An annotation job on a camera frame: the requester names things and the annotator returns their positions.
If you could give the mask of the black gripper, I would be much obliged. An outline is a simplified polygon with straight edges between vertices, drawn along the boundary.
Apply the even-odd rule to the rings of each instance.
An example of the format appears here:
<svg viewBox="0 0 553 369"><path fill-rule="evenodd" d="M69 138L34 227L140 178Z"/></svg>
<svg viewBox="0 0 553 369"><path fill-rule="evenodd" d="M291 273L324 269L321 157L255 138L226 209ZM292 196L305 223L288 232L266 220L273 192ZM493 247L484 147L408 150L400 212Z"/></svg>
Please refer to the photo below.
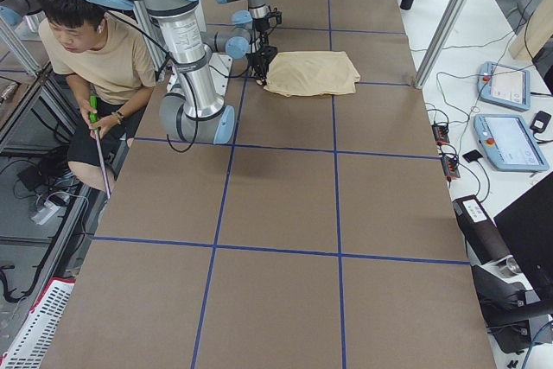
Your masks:
<svg viewBox="0 0 553 369"><path fill-rule="evenodd" d="M269 65L277 56L277 47L262 45L253 53L250 53L251 75L256 78L259 85L264 84L264 78L269 72Z"/></svg>
<svg viewBox="0 0 553 369"><path fill-rule="evenodd" d="M253 28L258 34L261 45L269 44L269 36L272 31L282 24L282 11L279 9L269 10L265 16L253 19Z"/></svg>

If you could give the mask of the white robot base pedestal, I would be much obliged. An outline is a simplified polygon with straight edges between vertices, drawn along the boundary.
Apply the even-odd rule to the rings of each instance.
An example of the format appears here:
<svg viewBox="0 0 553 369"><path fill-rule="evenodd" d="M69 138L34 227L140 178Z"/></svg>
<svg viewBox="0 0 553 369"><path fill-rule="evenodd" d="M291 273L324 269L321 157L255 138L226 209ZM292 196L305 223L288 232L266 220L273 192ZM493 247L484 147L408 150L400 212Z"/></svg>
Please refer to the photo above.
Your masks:
<svg viewBox="0 0 553 369"><path fill-rule="evenodd" d="M209 70L213 78L215 92L219 96L224 97L226 95L229 76L232 69L232 58L218 52L213 43L208 39L207 25L201 2L199 2L194 14L200 29L201 39L207 49L207 52L210 54Z"/></svg>

